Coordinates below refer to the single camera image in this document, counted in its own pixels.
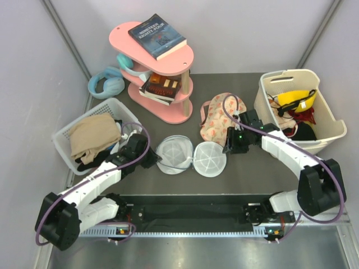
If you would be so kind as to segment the yellow black bra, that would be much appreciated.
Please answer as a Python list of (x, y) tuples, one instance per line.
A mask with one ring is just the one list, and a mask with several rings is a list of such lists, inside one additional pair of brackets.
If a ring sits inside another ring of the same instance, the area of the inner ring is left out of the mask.
[(295, 90), (277, 95), (274, 100), (279, 107), (278, 115), (284, 116), (290, 110), (295, 113), (302, 113), (312, 108), (317, 96), (317, 89), (312, 90)]

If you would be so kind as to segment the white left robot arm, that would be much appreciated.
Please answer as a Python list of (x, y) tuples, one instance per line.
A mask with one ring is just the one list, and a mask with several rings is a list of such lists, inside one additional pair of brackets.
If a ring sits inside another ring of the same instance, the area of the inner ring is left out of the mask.
[(47, 194), (35, 224), (35, 242), (69, 249), (85, 230), (101, 222), (121, 222), (127, 217), (126, 204), (117, 194), (101, 193), (133, 173), (137, 166), (151, 168), (162, 158), (151, 149), (148, 138), (133, 134), (125, 146), (110, 154), (90, 175), (70, 189)]

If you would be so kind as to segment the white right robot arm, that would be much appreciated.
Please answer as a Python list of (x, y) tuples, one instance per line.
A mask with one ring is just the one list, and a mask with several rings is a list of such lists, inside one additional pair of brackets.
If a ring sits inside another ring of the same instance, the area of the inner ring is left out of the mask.
[(298, 179), (297, 189), (279, 192), (269, 198), (262, 207), (262, 216), (273, 222), (283, 212), (299, 211), (306, 218), (314, 217), (338, 208), (336, 221), (341, 217), (346, 201), (339, 164), (333, 160), (323, 160), (291, 142), (274, 124), (263, 124), (256, 111), (230, 115), (235, 123), (227, 132), (225, 152), (231, 154), (246, 153), (251, 145), (259, 146), (265, 152), (276, 157)]

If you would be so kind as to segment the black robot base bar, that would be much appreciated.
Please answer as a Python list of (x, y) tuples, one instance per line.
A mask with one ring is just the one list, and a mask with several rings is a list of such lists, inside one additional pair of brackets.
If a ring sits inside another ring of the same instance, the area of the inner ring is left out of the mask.
[(283, 227), (295, 222), (293, 211), (275, 213), (268, 194), (119, 195), (126, 204), (111, 219), (129, 221), (137, 231), (250, 231), (253, 226)]

